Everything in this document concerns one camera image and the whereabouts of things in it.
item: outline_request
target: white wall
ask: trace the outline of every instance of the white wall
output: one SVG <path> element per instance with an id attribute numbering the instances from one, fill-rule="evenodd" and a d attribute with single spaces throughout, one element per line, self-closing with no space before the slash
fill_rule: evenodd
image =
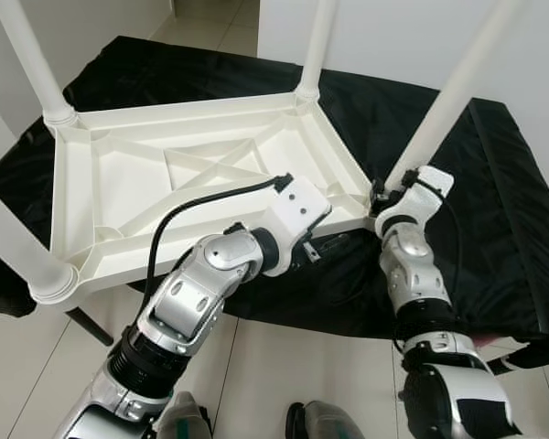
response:
<path id="1" fill-rule="evenodd" d="M 491 0 L 339 0 L 326 67 L 440 88 Z M 303 63 L 316 0 L 262 0 L 258 55 Z M 480 97 L 505 102 L 549 184 L 549 0 L 532 0 Z"/>
<path id="2" fill-rule="evenodd" d="M 20 0 L 61 88 L 118 35 L 147 38 L 168 0 Z M 38 100 L 0 25 L 0 114 L 18 136 L 40 116 Z"/>

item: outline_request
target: black fabric cover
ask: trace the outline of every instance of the black fabric cover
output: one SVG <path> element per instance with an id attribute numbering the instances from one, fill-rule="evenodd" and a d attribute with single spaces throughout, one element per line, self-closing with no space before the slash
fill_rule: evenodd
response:
<path id="1" fill-rule="evenodd" d="M 79 111 L 189 102 L 291 91 L 300 72 L 292 64 L 119 37 L 65 95 Z M 322 75 L 321 106 L 370 180 L 387 177 L 435 97 L 434 90 L 390 80 Z M 0 162 L 0 197 L 46 245 L 53 145 L 37 121 Z M 460 324 L 474 334 L 549 336 L 549 188 L 506 107 L 474 100 L 433 164 L 456 179 L 449 199 L 464 241 L 452 297 Z M 455 231 L 444 209 L 427 234 L 450 287 Z M 390 337 L 393 310 L 378 266 L 379 242 L 355 230 L 325 246 L 325 257 L 312 266 L 244 285 L 227 311 L 341 335 Z M 0 284 L 6 277 L 0 300 L 4 294 L 8 300 L 0 311 L 14 314 L 27 303 L 27 291 L 0 269 Z"/>

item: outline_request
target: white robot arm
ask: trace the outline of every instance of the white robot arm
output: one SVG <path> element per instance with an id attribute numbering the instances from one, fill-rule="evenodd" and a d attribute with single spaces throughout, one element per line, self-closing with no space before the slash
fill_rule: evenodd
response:
<path id="1" fill-rule="evenodd" d="M 154 437 L 152 422 L 220 317 L 225 299 L 259 273 L 284 273 L 293 249 L 331 211 L 304 177 L 277 177 L 271 184 L 279 196 L 256 224 L 246 229 L 237 223 L 222 235 L 201 239 L 165 278 L 55 438 Z"/>
<path id="2" fill-rule="evenodd" d="M 417 439 L 523 437 L 504 389 L 456 325 L 425 240 L 425 224 L 445 201 L 453 177 L 421 166 L 407 173 L 404 185 L 400 199 L 390 206 L 382 205 L 387 194 L 376 196 L 381 208 L 375 231 L 382 240 L 380 264 L 396 315 L 396 336 L 404 340 L 408 376 L 401 397 L 409 429 Z"/>

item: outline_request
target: black cable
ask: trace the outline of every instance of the black cable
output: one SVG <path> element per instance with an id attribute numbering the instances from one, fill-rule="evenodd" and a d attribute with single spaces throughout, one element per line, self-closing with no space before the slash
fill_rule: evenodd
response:
<path id="1" fill-rule="evenodd" d="M 403 348 L 401 348 L 401 345 L 399 345 L 399 342 L 396 339 L 396 334 L 393 336 L 393 345 L 394 348 L 398 350 L 401 355 L 403 355 Z"/>
<path id="2" fill-rule="evenodd" d="M 211 203 L 212 201 L 217 201 L 222 198 L 235 197 L 237 195 L 247 194 L 249 192 L 254 192 L 256 190 L 265 189 L 270 186 L 274 186 L 277 190 L 279 190 L 279 188 L 280 190 L 282 190 L 283 187 L 286 186 L 291 181 L 291 179 L 292 177 L 287 174 L 284 177 L 274 177 L 274 178 L 271 178 L 270 180 L 267 180 L 263 183 L 258 183 L 256 185 L 251 185 L 248 187 L 240 187 L 237 189 L 226 190 L 218 194 L 211 194 L 206 197 L 195 198 L 168 212 L 166 216 L 163 219 L 161 219 L 161 221 L 158 223 L 158 226 L 156 227 L 156 230 L 155 230 L 155 234 L 153 235 L 153 240 L 150 244 L 150 253 L 148 253 L 148 267 L 146 269 L 145 294 L 143 296 L 143 303 L 140 306 L 140 310 L 138 311 L 138 314 L 140 315 L 143 309 L 145 309 L 146 304 L 148 304 L 151 296 L 153 295 L 152 289 L 153 289 L 153 279 L 155 277 L 156 253 L 158 251 L 158 245 L 161 241 L 161 236 L 163 234 L 163 231 L 165 231 L 165 229 L 168 226 L 168 223 L 171 222 L 173 218 L 175 218 L 179 213 L 183 212 L 184 210 L 194 208 L 201 204 Z M 179 258 L 179 261 L 176 263 L 176 267 L 179 266 L 181 262 L 185 261 L 187 256 L 188 256 L 188 252 L 185 252 Z"/>
<path id="3" fill-rule="evenodd" d="M 449 216 L 451 217 L 454 223 L 454 227 L 456 228 L 457 258 L 456 258 L 456 268 L 454 271 L 453 286 L 451 287 L 451 293 L 450 293 L 450 296 L 452 298 L 456 297 L 456 292 L 458 291 L 459 271 L 461 270 L 462 258 L 463 258 L 463 244 L 461 239 L 461 227 L 459 226 L 458 215 L 456 215 L 454 208 L 451 206 L 449 201 L 443 196 L 443 194 L 439 189 L 436 189 L 435 187 L 431 186 L 429 183 L 427 183 L 424 180 L 421 180 L 420 178 L 416 178 L 414 182 L 421 185 L 425 189 L 429 190 L 441 200 L 444 206 L 446 206 L 447 211 L 449 212 Z"/>

